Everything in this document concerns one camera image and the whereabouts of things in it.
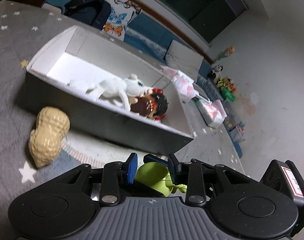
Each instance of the peanut-shaped toy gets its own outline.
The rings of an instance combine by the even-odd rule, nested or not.
[[[70,128],[68,116],[46,106],[38,114],[36,129],[30,133],[29,151],[38,168],[51,163],[61,152],[61,141]]]

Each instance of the yellow star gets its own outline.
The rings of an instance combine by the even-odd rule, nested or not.
[[[20,65],[21,65],[22,68],[24,68],[28,65],[28,63],[29,63],[29,61],[25,59],[24,61],[20,62]]]

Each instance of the lime green object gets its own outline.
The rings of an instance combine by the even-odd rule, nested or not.
[[[223,88],[221,92],[224,99],[229,99],[231,102],[234,102],[235,97],[227,88]]]
[[[156,162],[143,164],[138,168],[135,178],[136,181],[161,192],[168,197],[179,189],[182,193],[187,192],[186,185],[174,185],[166,166]]]

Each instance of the black backpack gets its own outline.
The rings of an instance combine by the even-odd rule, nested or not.
[[[102,30],[111,13],[105,0],[71,0],[65,4],[65,15]]]

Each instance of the open cardboard box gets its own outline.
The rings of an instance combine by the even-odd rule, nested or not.
[[[122,46],[122,42],[79,26],[66,29],[42,47],[27,66],[26,107],[35,113],[54,106],[70,118],[71,127],[99,138],[168,155],[194,139],[182,102],[162,72]],[[148,87],[162,89],[169,105],[162,122],[97,101],[67,86],[70,80],[99,83],[135,73]]]

